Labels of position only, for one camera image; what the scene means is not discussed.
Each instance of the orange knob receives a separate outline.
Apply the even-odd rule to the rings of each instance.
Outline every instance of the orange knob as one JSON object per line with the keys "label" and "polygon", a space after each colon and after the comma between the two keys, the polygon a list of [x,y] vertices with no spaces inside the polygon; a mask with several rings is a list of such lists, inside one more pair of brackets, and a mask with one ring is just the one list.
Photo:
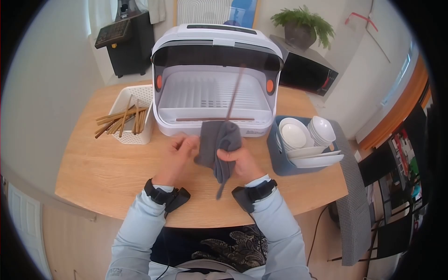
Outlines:
{"label": "orange knob", "polygon": [[157,79],[155,80],[155,86],[158,88],[158,89],[161,89],[162,88],[162,76],[157,76]]}
{"label": "orange knob", "polygon": [[272,80],[268,80],[266,82],[266,90],[268,92],[272,92],[274,90],[274,82]]}

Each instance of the hand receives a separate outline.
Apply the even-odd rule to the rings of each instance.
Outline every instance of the hand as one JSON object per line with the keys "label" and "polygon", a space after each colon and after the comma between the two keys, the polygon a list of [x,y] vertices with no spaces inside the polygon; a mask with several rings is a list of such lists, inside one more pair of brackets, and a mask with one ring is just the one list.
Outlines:
{"label": "hand", "polygon": [[242,146],[236,151],[227,152],[223,149],[216,151],[216,155],[223,161],[235,161],[235,172],[244,181],[244,184],[248,184],[251,181],[263,177],[266,175],[255,162],[254,157],[249,150],[245,147],[246,140],[241,140]]}
{"label": "hand", "polygon": [[152,184],[174,186],[177,176],[191,157],[191,151],[198,145],[199,136],[188,136],[184,133],[173,136],[159,173],[152,178]]}

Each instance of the light blue shirt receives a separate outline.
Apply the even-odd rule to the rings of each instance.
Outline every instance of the light blue shirt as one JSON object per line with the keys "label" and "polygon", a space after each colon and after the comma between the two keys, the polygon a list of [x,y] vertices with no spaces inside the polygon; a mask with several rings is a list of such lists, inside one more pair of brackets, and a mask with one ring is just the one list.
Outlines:
{"label": "light blue shirt", "polygon": [[[269,176],[265,175],[246,187],[254,187],[269,180]],[[173,190],[170,186],[154,187],[167,192]],[[230,274],[234,280],[311,279],[306,266],[305,244],[300,227],[279,190],[275,188],[268,197],[256,201],[254,208],[252,216],[267,239],[266,264],[244,273],[231,269],[225,273]],[[151,263],[150,258],[151,248],[165,225],[164,210],[165,205],[153,202],[144,190],[136,196],[112,245],[112,261],[106,280],[155,280],[164,272],[166,266]],[[170,267],[160,279],[175,280],[178,273],[187,270],[181,268],[181,265]],[[193,278],[188,279],[203,280],[205,277],[206,275],[195,273]]]}

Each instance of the fern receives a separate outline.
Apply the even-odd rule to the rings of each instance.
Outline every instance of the fern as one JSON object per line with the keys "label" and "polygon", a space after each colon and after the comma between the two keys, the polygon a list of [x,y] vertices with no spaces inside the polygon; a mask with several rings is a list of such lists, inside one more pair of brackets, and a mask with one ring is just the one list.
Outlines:
{"label": "fern", "polygon": [[314,28],[317,36],[319,37],[319,46],[323,45],[323,48],[331,49],[330,39],[331,36],[334,38],[335,32],[333,27],[326,22],[317,13],[310,13],[310,10],[306,5],[303,5],[303,9],[299,7],[298,9],[282,9],[281,13],[276,13],[271,17],[274,26],[284,26],[287,22],[297,22],[297,25],[306,24]]}

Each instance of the gray plant pot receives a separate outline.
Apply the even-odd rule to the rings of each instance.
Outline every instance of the gray plant pot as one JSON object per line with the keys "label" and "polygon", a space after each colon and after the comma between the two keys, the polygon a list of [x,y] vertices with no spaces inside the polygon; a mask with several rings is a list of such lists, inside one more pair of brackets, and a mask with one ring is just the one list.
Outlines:
{"label": "gray plant pot", "polygon": [[316,31],[309,25],[297,25],[296,22],[284,25],[284,40],[292,47],[306,50],[316,42],[316,39]]}

